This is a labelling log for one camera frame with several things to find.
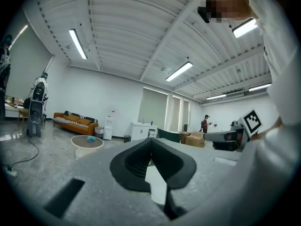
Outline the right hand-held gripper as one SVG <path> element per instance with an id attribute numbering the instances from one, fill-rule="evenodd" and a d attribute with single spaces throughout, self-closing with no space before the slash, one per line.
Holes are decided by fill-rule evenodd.
<path id="1" fill-rule="evenodd" d="M 238 147 L 244 147 L 261 127 L 262 122 L 253 109 L 237 121 L 233 121 L 230 125 L 230 131 L 204 133 L 204 140 L 218 143 L 236 142 Z"/>

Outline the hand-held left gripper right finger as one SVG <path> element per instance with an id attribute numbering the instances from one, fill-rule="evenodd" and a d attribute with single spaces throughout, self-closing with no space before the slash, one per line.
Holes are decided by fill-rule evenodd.
<path id="1" fill-rule="evenodd" d="M 169 219 L 195 208 L 229 174 L 240 153 L 151 141 L 151 198 Z"/>

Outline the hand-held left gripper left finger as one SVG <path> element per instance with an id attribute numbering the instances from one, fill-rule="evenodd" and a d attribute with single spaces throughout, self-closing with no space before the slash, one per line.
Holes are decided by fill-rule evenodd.
<path id="1" fill-rule="evenodd" d="M 124 189 L 110 172 L 113 157 L 136 144 L 102 148 L 77 159 L 44 182 L 35 195 L 15 192 L 46 226 L 165 226 L 169 219 L 150 193 Z"/>

